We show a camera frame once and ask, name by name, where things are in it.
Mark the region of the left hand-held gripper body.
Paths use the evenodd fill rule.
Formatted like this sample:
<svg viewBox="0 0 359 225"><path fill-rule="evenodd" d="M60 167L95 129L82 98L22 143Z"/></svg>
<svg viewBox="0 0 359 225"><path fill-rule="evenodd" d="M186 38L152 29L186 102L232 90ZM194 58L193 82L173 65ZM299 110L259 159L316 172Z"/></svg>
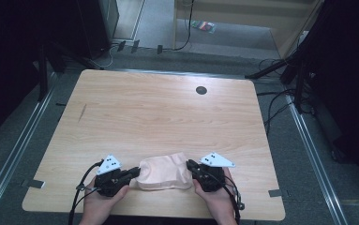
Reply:
<svg viewBox="0 0 359 225"><path fill-rule="evenodd" d="M126 174L126 171L121 170L121 163L109 154L97 169L94 188L101 196L113 197L123 186L128 185L122 182Z"/></svg>

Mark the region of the black cabinet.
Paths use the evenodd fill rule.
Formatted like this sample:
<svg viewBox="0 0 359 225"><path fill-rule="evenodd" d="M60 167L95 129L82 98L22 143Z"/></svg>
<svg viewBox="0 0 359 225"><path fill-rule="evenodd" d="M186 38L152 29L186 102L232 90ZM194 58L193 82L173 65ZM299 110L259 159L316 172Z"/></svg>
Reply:
<svg viewBox="0 0 359 225"><path fill-rule="evenodd" d="M110 49L119 20L116 0L77 0L85 35L85 55L95 59Z"/></svg>

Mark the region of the black metal stand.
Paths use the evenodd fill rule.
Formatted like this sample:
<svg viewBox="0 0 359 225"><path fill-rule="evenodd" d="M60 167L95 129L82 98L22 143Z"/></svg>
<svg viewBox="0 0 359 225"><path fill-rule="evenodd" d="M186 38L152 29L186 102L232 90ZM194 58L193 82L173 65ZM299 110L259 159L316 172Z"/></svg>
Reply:
<svg viewBox="0 0 359 225"><path fill-rule="evenodd" d="M301 113L302 107L302 93L304 87L304 80L307 75L307 63L311 59L311 53L318 42L319 35L322 33L325 21L331 14L331 9L327 1L320 7L320 12L316 21L312 25L310 31L304 40L299 44L295 51L287 58L279 60L272 66L262 69L251 75L246 75L246 79L257 80L279 68L286 67L280 80L283 84L289 84L292 80L296 80L295 93L294 93L294 106L295 109Z"/></svg>

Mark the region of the person's right hand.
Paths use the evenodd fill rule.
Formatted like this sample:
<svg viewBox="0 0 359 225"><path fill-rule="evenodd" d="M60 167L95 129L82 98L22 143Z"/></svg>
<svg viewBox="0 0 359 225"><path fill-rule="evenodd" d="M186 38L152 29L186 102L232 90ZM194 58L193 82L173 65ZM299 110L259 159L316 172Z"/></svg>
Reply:
<svg viewBox="0 0 359 225"><path fill-rule="evenodd" d="M232 200L227 192L228 190L231 195L234 194L233 188L230 186L232 175L228 168L223 168L223 172L226 176L226 187L222 187L215 192L204 192L200 183L194 179L195 193L204 200L211 217L217 222L217 225L237 225Z"/></svg>

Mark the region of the person's left hand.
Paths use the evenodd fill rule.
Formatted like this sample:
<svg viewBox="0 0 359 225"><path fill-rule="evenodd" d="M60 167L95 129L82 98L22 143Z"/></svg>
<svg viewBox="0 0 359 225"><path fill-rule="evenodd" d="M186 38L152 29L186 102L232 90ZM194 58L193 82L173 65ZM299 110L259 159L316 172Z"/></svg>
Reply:
<svg viewBox="0 0 359 225"><path fill-rule="evenodd" d="M124 185L113 197L101 196L93 190L95 180L96 178L93 178L86 186L79 225L102 225L110 216L114 206L124 199L129 191L129 185Z"/></svg>

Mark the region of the beige wooden partition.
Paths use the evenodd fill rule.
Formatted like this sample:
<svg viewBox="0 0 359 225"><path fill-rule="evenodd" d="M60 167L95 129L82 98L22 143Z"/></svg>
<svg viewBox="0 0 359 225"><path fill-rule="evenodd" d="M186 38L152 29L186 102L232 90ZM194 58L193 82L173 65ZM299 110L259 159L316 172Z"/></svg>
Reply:
<svg viewBox="0 0 359 225"><path fill-rule="evenodd" d="M290 55L301 33L314 23L324 0L173 0L173 39L176 21L243 24L271 29L281 58Z"/></svg>

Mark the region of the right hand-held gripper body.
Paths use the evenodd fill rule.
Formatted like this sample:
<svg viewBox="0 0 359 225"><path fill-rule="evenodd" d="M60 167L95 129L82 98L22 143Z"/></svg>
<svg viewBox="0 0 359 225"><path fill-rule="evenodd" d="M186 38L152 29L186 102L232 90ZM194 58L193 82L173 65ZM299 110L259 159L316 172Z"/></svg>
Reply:
<svg viewBox="0 0 359 225"><path fill-rule="evenodd" d="M235 163L219 153L212 152L202 157L199 162L198 171L201 179L197 180L204 192L215 192L225 184L224 168L234 168Z"/></svg>

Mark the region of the colourful packet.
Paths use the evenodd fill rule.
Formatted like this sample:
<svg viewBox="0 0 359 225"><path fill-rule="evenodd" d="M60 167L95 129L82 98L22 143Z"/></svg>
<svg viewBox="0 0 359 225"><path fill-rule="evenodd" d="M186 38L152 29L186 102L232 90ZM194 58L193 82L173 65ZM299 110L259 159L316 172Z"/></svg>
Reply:
<svg viewBox="0 0 359 225"><path fill-rule="evenodd" d="M216 25L212 22L206 22L206 21L192 21L191 26L193 28L196 28L198 30L214 34L216 30Z"/></svg>

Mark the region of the metal floor rail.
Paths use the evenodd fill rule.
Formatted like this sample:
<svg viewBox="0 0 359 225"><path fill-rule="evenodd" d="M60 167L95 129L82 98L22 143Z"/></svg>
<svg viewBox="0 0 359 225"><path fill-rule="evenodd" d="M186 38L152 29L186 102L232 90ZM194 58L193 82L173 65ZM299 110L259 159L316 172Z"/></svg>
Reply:
<svg viewBox="0 0 359 225"><path fill-rule="evenodd" d="M293 97L286 96L286 100L290 104L292 119L298 129L303 145L306 148L307 156L315 173L316 179L319 183L322 196L324 198L325 204L330 212L334 224L349 225L349 222L344 214L340 200L337 197L336 191L322 164L322 160L318 153L318 148L316 147L310 135L304 116L296 110Z"/></svg>
<svg viewBox="0 0 359 225"><path fill-rule="evenodd" d="M56 83L60 77L61 75L59 73L53 72L47 78L47 81L51 86L47 88L47 93L45 96L37 102L20 136L13 145L10 154L8 155L2 169L0 170L0 199L3 196L7 185L22 158L24 151L26 150L26 147L34 134L41 117L48 107Z"/></svg>

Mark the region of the black upright post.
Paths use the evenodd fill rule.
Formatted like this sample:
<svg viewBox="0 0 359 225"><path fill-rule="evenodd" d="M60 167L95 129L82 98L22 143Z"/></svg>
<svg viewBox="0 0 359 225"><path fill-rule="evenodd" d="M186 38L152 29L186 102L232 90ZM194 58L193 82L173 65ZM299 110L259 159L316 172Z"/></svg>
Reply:
<svg viewBox="0 0 359 225"><path fill-rule="evenodd" d="M48 92L48 77L47 77L47 55L45 52L45 45L41 44L38 51L38 73L39 73L39 96L41 101L45 98Z"/></svg>

